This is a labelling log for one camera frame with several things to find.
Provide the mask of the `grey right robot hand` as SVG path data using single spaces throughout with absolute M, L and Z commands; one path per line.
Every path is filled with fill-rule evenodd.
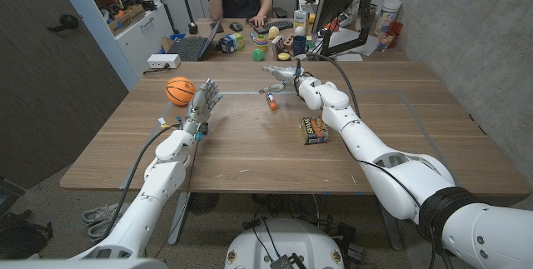
M 293 87 L 296 93 L 299 93 L 295 67 L 269 65 L 262 67 L 262 71 L 270 73 L 278 81 L 278 83 L 274 83 L 271 86 L 260 89 L 258 91 L 259 93 L 282 92 L 287 87 Z

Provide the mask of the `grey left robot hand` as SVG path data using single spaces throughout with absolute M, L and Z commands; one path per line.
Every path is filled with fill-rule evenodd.
M 223 98 L 217 90 L 218 85 L 208 78 L 194 94 L 187 106 L 187 115 L 182 124 L 182 130 L 192 135 L 206 131 L 207 121 L 212 109 Z

